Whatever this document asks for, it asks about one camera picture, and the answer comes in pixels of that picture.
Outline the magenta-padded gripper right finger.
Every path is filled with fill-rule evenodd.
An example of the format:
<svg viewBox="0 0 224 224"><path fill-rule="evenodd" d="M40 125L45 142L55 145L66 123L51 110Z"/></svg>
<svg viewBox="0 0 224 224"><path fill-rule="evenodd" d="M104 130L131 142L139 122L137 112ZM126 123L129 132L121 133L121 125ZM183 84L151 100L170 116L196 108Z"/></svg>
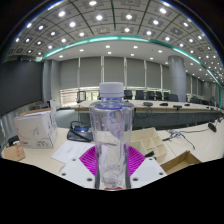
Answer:
<svg viewBox="0 0 224 224"><path fill-rule="evenodd" d="M146 186L166 176L166 172L154 157L145 157L129 147L125 184L127 189Z"/></svg>

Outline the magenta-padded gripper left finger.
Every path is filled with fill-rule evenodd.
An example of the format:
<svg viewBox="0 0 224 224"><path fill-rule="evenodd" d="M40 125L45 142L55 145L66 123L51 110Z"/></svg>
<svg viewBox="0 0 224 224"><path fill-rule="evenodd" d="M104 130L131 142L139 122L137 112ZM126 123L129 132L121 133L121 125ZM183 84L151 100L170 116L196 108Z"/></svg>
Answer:
<svg viewBox="0 0 224 224"><path fill-rule="evenodd" d="M98 165L95 147L79 157L71 158L58 172L58 176L78 186L90 189L99 187Z"/></svg>

